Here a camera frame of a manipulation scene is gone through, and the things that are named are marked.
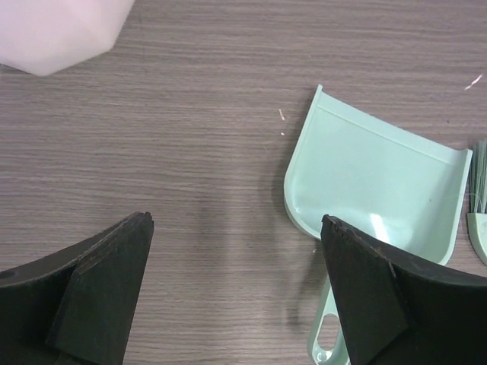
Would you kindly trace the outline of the green hand brush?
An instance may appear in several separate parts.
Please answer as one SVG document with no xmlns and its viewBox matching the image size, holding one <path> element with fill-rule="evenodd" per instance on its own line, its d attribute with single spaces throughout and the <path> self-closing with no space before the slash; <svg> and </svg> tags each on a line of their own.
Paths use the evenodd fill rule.
<svg viewBox="0 0 487 365">
<path fill-rule="evenodd" d="M 466 218 L 471 245 L 486 265 L 486 140 L 473 146 L 469 169 L 469 212 Z"/>
</svg>

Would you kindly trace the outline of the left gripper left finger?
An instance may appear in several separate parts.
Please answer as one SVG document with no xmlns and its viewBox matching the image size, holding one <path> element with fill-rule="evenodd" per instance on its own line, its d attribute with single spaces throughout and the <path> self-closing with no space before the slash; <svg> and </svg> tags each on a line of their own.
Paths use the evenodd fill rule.
<svg viewBox="0 0 487 365">
<path fill-rule="evenodd" d="M 151 241 L 150 213 L 1 273 L 3 364 L 121 364 Z"/>
</svg>

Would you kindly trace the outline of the green dustpan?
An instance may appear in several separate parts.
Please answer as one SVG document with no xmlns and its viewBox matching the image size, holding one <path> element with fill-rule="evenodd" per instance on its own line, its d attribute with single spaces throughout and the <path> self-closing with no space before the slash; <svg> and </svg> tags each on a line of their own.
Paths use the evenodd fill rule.
<svg viewBox="0 0 487 365">
<path fill-rule="evenodd" d="M 318 88 L 285 174 L 286 211 L 320 242 L 328 214 L 447 267 L 471 157 L 468 149 L 407 132 Z M 315 364 L 352 364 L 328 271 L 307 353 Z"/>
</svg>

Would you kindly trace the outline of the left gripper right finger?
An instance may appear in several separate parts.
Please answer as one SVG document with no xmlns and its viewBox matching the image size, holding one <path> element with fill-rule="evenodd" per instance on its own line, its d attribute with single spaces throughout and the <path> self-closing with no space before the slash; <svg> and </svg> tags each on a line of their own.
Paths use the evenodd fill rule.
<svg viewBox="0 0 487 365">
<path fill-rule="evenodd" d="M 352 364 L 484 364 L 486 279 L 324 215 L 321 242 Z"/>
</svg>

